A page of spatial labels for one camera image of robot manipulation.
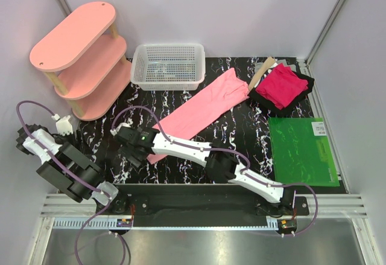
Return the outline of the green cutting mat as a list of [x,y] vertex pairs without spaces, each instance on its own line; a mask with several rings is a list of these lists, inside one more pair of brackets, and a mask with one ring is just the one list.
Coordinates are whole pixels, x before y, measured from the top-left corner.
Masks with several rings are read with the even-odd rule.
[[277,182],[339,186],[323,118],[270,118],[268,124]]

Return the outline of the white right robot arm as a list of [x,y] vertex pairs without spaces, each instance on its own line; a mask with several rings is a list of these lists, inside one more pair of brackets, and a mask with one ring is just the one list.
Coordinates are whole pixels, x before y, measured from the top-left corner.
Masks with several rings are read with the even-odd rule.
[[255,173],[250,169],[248,158],[235,150],[221,148],[211,142],[176,138],[154,128],[132,129],[122,124],[110,132],[121,144],[120,154],[134,167],[140,167],[150,156],[156,155],[189,160],[201,165],[212,182],[239,185],[265,199],[274,211],[268,215],[294,214],[294,190]]

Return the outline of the white plastic mesh basket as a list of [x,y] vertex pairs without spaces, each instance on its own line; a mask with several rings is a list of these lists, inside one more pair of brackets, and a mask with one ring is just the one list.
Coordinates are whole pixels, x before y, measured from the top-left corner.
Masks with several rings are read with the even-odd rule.
[[130,81],[144,91],[194,91],[205,73],[199,43],[142,44],[134,52]]

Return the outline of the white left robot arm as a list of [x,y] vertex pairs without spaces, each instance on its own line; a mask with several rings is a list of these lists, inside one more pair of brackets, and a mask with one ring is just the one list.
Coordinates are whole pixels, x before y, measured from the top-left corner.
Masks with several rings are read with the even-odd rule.
[[59,191],[78,203],[92,198],[98,209],[106,207],[117,214],[129,210],[130,199],[106,181],[102,168],[65,138],[37,124],[26,125],[17,132],[16,147],[40,159],[36,172]]

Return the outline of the light pink t-shirt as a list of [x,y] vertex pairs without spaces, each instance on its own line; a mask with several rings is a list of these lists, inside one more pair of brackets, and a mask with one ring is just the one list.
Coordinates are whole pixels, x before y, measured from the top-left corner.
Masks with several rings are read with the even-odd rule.
[[246,100],[248,92],[248,84],[236,76],[234,68],[230,68],[161,119],[160,124],[166,134],[190,140],[222,114]]

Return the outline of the magenta folded t-shirt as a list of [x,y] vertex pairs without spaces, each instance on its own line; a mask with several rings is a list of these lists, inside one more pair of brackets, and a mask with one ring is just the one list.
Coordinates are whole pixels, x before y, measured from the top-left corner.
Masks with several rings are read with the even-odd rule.
[[257,85],[255,91],[282,110],[307,88],[307,80],[298,78],[289,66],[281,63]]

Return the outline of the pink three-tier wooden shelf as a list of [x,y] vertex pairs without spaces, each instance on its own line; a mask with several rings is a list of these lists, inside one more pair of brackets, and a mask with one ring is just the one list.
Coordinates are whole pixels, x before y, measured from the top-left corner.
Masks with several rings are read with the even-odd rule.
[[31,64],[49,78],[80,120],[103,117],[130,82],[127,43],[115,20],[112,4],[83,4],[30,52]]

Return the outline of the beige folded cloth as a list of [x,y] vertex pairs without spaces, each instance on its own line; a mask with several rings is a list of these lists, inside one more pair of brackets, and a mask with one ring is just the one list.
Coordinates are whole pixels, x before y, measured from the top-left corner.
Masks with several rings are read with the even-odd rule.
[[248,90],[251,91],[258,83],[258,81],[261,79],[263,74],[271,68],[275,64],[275,59],[273,57],[268,57],[264,63],[261,65],[261,67],[255,72],[253,78],[251,79],[250,83],[248,84]]

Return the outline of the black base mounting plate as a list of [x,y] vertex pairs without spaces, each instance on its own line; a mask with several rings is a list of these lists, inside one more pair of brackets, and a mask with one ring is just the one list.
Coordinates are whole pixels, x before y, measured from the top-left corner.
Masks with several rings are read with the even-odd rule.
[[305,197],[287,194],[289,207],[272,205],[231,184],[123,184],[118,190],[106,213],[133,213],[135,228],[257,228],[269,219],[309,215]]

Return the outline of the grey cloth piece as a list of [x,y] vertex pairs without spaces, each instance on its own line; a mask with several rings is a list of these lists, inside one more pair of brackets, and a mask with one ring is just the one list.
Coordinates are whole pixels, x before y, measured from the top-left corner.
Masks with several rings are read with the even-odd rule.
[[267,67],[266,63],[265,62],[258,62],[258,63],[255,63],[255,72],[257,72],[258,70],[260,70],[261,68],[265,69]]

